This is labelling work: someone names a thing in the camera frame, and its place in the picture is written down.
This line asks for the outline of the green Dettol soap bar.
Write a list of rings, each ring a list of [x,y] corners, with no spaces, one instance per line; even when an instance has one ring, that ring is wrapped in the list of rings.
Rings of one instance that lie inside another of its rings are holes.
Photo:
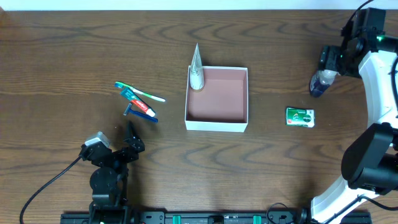
[[[287,126],[313,128],[315,126],[315,111],[288,107],[285,111],[285,121]]]

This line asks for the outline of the blue liquid foam pump bottle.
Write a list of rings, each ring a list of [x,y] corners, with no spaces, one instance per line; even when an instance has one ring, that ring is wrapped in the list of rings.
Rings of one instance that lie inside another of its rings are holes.
[[[335,81],[338,72],[332,70],[317,70],[309,83],[310,95],[320,97]]]

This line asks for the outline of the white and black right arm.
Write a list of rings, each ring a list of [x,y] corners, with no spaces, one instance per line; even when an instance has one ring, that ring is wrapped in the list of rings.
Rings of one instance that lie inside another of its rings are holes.
[[[397,38],[384,32],[386,11],[360,6],[341,29],[340,46],[323,47],[318,70],[309,83],[317,98],[337,75],[363,81],[368,127],[350,145],[341,161],[341,175],[312,199],[302,223],[370,223],[352,211],[368,201],[391,210],[375,198],[397,190]]]

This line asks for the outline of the white box with pink interior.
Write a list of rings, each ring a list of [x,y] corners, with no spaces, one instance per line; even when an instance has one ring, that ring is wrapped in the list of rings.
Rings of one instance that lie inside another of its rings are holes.
[[[187,84],[184,122],[189,131],[245,132],[249,121],[248,69],[204,66],[205,84]]]

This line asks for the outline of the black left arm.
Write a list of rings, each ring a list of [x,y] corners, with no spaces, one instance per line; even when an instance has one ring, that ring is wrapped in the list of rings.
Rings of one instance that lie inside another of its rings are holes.
[[[97,166],[91,177],[92,203],[89,223],[134,223],[137,215],[127,204],[127,165],[138,160],[145,145],[128,122],[124,142],[127,146],[112,151],[109,139],[100,131],[81,146],[79,156]]]

